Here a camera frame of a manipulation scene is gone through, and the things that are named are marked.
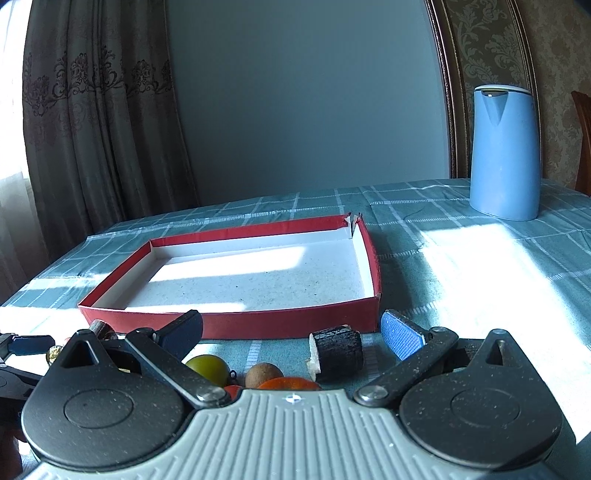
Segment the small dark sugarcane piece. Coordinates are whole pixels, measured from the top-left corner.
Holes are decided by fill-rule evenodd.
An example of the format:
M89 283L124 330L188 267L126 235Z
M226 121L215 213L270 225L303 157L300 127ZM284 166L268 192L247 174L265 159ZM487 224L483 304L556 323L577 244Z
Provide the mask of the small dark sugarcane piece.
M311 380L332 382L356 375L363 368L363 344L358 331L339 325L308 335L310 358L305 362Z

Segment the orange tangerine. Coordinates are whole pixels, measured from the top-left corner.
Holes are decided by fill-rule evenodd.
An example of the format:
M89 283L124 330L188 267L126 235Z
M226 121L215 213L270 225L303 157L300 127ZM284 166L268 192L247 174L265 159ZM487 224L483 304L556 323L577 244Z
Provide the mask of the orange tangerine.
M257 386L260 390L318 391L322 387L303 377L276 377Z

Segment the small green tomato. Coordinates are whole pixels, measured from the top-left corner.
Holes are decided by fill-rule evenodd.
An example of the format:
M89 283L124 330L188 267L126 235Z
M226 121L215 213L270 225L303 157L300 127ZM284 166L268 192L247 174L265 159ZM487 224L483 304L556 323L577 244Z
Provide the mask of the small green tomato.
M190 358L185 365L216 386L225 387L230 378L228 364L218 356L203 354Z

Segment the large purple sugarcane piece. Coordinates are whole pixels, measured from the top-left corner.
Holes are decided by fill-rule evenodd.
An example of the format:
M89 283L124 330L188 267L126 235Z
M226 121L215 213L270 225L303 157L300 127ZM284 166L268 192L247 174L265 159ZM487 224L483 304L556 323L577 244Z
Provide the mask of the large purple sugarcane piece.
M109 341L118 338L118 334L106 322L95 319L89 325L89 330L92 331L98 340Z

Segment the right cherry tomato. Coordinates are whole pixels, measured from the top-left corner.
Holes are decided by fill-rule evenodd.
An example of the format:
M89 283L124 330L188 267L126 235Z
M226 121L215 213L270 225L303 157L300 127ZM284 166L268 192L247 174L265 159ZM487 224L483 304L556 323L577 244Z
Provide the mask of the right cherry tomato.
M236 399L238 399L238 396L242 392L243 388L240 385L231 384L231 385L226 385L224 387L224 390L228 393L230 399L232 401L235 401Z

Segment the teal plaid tablecloth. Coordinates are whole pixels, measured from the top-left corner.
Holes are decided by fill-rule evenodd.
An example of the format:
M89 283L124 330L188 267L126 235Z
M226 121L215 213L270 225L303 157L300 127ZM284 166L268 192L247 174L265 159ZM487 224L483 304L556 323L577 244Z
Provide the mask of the teal plaid tablecloth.
M90 236L1 308L1 328L56 340L84 325L78 302L146 240L287 219L359 213L377 249L382 305L468 338L509 330L570 426L555 456L590 470L590 200L545 182L539 216L509 222L471 208L464 180L259 197L146 217Z

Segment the small brown longan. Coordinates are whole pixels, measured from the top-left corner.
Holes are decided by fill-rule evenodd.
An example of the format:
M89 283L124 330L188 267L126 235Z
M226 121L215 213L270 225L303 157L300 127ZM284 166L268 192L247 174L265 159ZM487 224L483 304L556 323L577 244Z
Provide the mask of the small brown longan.
M260 362L253 365L245 375L245 388L246 389L257 389L266 381L273 380L274 378L283 377L283 372L280 371L279 367L267 362Z

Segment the red cardboard tray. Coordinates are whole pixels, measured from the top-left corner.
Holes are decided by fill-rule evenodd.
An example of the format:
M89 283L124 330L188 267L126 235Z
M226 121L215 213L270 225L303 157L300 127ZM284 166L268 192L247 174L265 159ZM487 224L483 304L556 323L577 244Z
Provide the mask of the red cardboard tray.
M206 340L290 339L341 324L373 333L381 295L369 230L342 214L150 239L78 308L119 333L195 310Z

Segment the blue electric kettle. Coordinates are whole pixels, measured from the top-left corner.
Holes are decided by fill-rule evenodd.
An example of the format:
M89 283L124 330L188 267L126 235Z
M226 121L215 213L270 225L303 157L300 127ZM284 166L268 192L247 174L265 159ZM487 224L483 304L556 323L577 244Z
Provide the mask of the blue electric kettle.
M474 114L471 207L503 220L535 219L542 164L532 93L513 85L480 85Z

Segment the grey patterned curtain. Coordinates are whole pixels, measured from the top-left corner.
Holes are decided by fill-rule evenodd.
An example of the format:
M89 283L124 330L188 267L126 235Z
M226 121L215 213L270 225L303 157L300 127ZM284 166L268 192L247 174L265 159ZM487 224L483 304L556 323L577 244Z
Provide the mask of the grey patterned curtain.
M115 223L200 204L163 2L34 2L22 102L29 175L52 258Z

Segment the dark wooden chair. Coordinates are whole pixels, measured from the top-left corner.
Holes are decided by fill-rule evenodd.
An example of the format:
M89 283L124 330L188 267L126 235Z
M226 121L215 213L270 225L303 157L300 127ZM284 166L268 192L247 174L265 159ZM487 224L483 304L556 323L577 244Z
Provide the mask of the dark wooden chair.
M581 154L575 189L589 196L591 193L591 98L579 91L572 91L571 96L582 132Z

